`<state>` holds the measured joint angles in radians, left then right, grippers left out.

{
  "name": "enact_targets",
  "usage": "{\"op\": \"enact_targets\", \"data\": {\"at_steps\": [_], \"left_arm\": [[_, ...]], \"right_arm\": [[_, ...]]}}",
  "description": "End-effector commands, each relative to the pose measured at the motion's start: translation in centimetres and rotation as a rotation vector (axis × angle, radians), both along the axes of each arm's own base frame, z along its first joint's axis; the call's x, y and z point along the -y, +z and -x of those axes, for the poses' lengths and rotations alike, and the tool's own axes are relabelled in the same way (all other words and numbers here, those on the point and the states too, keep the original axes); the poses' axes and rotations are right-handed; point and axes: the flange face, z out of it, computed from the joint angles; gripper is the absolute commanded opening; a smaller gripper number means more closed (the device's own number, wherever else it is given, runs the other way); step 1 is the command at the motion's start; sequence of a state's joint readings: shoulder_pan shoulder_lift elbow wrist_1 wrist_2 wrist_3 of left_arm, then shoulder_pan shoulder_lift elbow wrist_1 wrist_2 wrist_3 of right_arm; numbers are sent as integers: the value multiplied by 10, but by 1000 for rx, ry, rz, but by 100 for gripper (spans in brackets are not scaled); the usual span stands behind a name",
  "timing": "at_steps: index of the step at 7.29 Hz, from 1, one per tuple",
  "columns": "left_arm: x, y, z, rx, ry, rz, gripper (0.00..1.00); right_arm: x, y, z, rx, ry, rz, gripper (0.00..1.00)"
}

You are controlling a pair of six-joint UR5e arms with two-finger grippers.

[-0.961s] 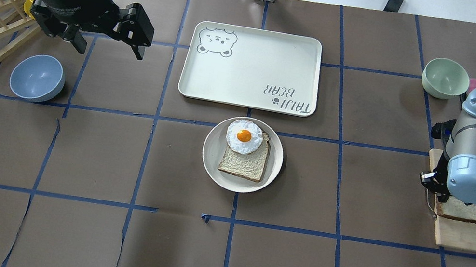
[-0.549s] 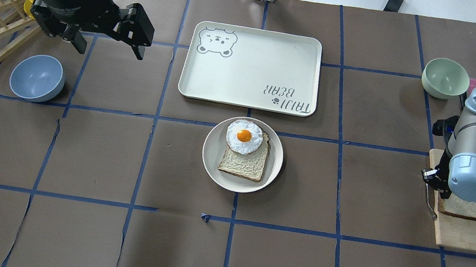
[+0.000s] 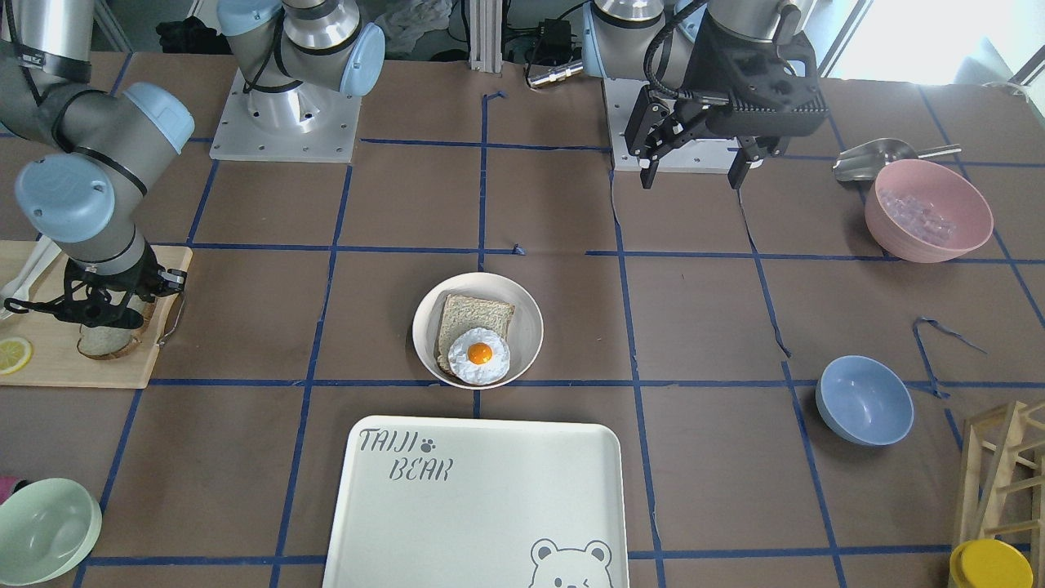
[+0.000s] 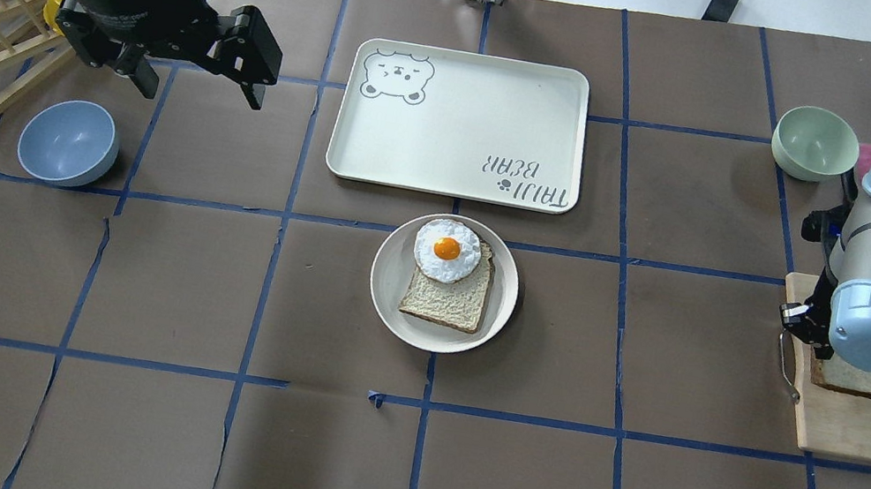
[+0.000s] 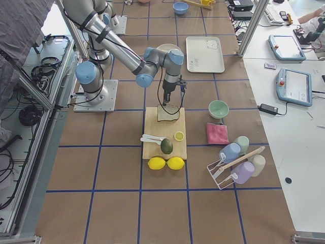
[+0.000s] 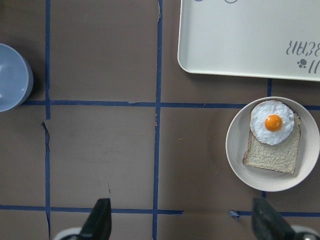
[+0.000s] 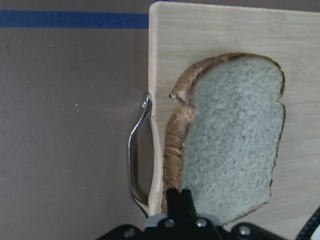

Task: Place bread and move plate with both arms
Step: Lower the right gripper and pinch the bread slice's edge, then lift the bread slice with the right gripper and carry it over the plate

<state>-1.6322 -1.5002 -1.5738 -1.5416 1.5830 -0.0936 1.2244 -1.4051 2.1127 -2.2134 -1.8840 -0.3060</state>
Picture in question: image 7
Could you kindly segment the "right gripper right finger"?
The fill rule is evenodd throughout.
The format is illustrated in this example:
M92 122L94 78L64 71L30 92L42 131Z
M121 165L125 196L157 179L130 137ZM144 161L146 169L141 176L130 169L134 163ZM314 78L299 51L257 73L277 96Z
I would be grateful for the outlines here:
M189 189L182 189L180 192L182 201L182 216L184 218L195 218L197 211L194 205L192 192Z

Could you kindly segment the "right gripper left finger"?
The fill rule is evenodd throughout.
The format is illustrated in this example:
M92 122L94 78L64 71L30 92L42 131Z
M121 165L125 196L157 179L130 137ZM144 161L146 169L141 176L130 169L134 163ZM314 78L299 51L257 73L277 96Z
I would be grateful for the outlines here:
M180 218L181 212L181 197L180 193L175 188L166 190L166 201L167 201L167 216L169 218Z

